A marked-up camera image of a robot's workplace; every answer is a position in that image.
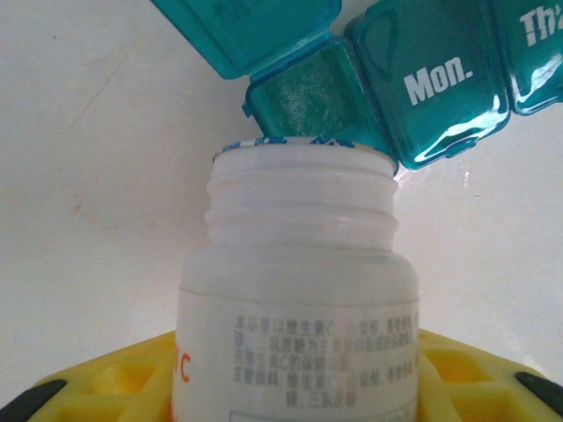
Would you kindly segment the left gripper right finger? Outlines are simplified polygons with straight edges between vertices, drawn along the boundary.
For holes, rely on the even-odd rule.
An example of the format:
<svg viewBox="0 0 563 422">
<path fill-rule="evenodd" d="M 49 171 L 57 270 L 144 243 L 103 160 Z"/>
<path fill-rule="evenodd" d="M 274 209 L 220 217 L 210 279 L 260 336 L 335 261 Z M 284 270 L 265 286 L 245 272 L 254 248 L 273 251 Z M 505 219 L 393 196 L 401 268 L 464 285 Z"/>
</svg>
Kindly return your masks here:
<svg viewBox="0 0 563 422">
<path fill-rule="evenodd" d="M 538 371 L 422 330 L 418 421 L 561 421 L 562 386 Z"/>
</svg>

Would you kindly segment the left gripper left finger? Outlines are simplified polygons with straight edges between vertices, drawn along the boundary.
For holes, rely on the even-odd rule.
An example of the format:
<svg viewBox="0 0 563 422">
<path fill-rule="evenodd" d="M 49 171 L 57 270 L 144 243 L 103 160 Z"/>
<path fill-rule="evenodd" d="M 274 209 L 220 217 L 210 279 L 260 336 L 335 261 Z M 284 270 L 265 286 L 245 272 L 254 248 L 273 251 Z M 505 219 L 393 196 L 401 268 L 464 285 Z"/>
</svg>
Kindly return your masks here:
<svg viewBox="0 0 563 422">
<path fill-rule="evenodd" d="M 1 409 L 2 421 L 171 421 L 175 335 L 49 375 Z"/>
</svg>

